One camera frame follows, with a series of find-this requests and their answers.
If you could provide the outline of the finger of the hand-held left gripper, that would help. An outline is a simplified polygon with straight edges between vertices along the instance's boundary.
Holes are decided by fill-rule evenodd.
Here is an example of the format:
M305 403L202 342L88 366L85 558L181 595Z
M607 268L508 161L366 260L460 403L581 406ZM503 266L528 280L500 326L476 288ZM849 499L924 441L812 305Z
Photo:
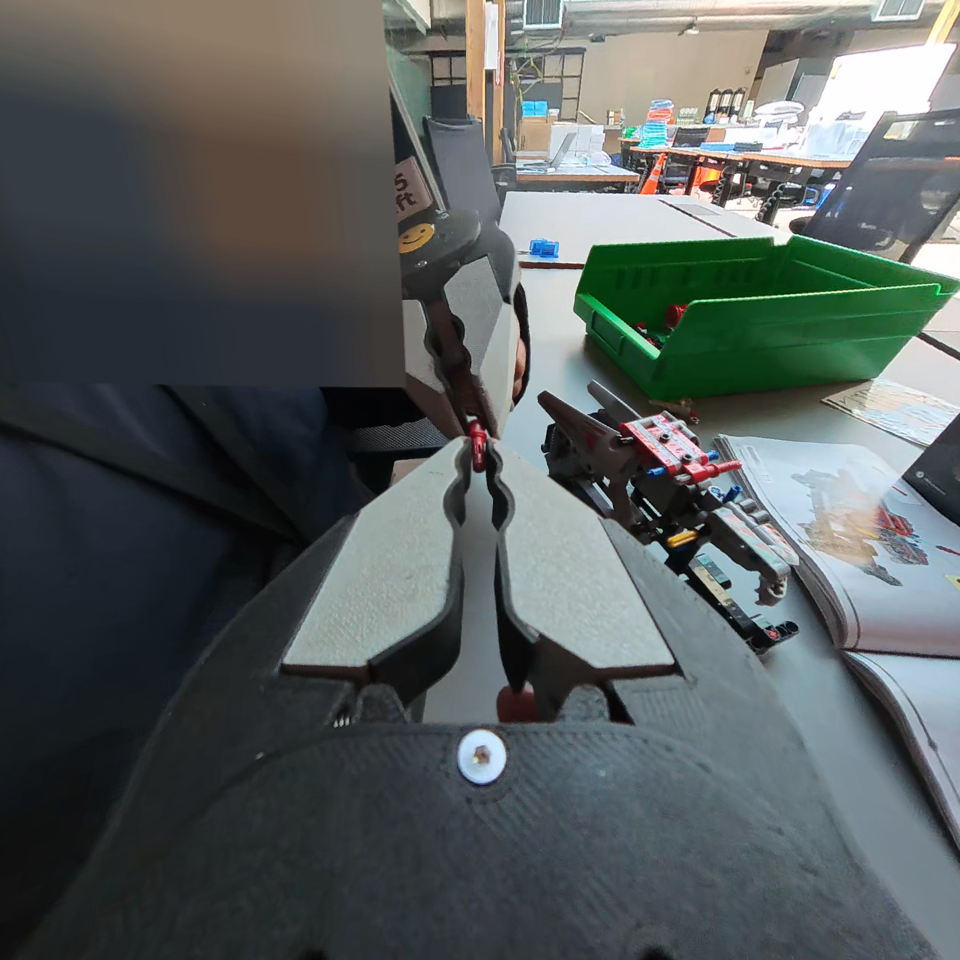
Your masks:
M489 256L457 270L444 284L442 296L459 331L471 408L486 432L501 439L514 406L521 342L514 306L504 299Z
M465 436L463 405L450 382L421 301L403 301L404 390L444 436Z

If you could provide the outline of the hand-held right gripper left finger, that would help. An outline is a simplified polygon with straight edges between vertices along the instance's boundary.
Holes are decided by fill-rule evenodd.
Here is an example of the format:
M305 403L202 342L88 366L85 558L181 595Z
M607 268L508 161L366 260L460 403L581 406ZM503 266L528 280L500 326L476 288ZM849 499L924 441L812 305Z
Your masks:
M470 442L450 441L355 517L282 658L286 673L411 704L461 649Z

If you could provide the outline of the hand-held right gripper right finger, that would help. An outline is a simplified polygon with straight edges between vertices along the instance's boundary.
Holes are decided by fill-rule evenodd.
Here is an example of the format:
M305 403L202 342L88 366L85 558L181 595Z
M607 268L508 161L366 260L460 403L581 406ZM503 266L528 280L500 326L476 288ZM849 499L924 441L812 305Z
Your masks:
M575 687L665 677L677 663L603 518L491 440L494 598L514 691L561 702Z

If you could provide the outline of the grey red lego truck model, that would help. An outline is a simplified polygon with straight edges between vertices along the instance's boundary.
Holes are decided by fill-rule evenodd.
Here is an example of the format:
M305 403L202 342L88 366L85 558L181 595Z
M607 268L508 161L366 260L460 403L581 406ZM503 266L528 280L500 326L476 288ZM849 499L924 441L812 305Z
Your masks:
M754 653L794 638L794 622L773 624L747 613L730 594L730 578L702 556L704 547L714 546L755 573L760 606L776 606L786 596L799 563L795 549L741 486L716 484L739 472L741 462L702 447L690 413L642 414L597 381L587 390L599 403L591 414L550 391L537 396L551 418L541 446L548 475L643 546L661 548L666 568L685 579Z

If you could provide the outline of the green plastic bin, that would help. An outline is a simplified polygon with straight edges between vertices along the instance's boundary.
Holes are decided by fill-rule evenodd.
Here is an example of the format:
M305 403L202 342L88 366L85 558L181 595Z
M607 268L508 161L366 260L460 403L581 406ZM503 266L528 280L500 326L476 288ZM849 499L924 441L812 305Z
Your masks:
M573 308L650 398L720 397L878 377L958 280L795 236L595 245ZM660 351L633 329L688 305Z

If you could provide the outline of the pile of loose lego pieces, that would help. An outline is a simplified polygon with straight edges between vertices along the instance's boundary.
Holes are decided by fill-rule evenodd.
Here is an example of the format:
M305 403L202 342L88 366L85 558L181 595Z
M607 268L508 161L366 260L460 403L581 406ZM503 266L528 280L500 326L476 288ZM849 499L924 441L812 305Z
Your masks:
M661 351L671 334L684 318L688 304L668 304L660 319L640 321L633 326L634 332L656 352Z

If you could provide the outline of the open lego instruction booklet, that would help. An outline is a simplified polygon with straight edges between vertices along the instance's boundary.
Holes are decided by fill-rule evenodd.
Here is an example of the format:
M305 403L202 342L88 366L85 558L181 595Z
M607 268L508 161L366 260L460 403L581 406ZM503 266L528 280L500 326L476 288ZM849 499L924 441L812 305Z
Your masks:
M958 525L861 446L724 435L716 446L796 550L834 647L891 714L958 844Z

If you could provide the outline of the lego sticker sheet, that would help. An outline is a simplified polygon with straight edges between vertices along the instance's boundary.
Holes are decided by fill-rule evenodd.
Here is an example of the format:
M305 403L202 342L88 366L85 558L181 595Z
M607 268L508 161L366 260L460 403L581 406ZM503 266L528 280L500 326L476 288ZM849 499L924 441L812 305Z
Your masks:
M957 405L885 378L855 384L823 397L821 402L924 450L959 415Z

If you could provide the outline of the person's right hand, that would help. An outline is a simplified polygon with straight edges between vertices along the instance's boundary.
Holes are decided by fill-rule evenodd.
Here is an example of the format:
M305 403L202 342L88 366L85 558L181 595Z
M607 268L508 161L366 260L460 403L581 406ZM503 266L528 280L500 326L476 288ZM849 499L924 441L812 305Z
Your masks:
M507 724L536 724L539 712L533 686L526 682L522 688L514 689L505 684L498 691L495 702L497 721Z

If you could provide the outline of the black mesh office chair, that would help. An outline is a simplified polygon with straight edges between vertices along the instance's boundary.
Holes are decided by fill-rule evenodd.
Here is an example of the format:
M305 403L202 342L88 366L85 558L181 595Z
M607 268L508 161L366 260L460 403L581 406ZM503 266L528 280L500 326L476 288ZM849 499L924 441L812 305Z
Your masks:
M422 120L443 198L450 210L475 211L483 225L498 225L507 192L517 185L514 162L492 164L481 122L474 117Z
M959 202L959 110L884 113L816 213L793 233L910 264Z

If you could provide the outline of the stack of white boxes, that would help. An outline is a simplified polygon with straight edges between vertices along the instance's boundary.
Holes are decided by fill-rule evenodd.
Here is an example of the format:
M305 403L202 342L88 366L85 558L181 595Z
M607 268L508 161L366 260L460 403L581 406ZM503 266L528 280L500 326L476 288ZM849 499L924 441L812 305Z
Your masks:
M549 165L558 168L570 165L605 165L606 128L602 125L558 122L550 127L547 148Z

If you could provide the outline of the wooden pillar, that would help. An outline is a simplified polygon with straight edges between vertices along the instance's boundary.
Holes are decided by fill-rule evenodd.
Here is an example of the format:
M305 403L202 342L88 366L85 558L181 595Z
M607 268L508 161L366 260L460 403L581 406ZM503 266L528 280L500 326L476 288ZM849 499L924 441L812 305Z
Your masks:
M493 165L503 162L506 13L505 1L464 3L466 112L480 121Z

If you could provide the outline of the stack of blue trays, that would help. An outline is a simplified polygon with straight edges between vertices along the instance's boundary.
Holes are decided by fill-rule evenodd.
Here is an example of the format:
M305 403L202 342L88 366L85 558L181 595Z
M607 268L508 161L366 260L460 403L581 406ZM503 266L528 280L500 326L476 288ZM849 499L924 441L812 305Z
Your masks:
M674 125L675 104L670 99L657 98L650 103L644 124L638 130L641 149L663 150L669 142Z

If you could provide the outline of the long wooden table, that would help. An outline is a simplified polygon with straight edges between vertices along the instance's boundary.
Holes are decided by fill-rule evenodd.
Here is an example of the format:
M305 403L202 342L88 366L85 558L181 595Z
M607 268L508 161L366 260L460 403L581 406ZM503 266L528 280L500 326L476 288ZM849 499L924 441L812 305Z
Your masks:
M622 166L640 174L642 183L661 155L665 161L656 185L658 194L706 199L721 207L747 197L760 201L773 197L782 207L813 207L853 162L843 157L789 155L782 150L722 150L718 144L685 148L642 147L630 138L620 142Z

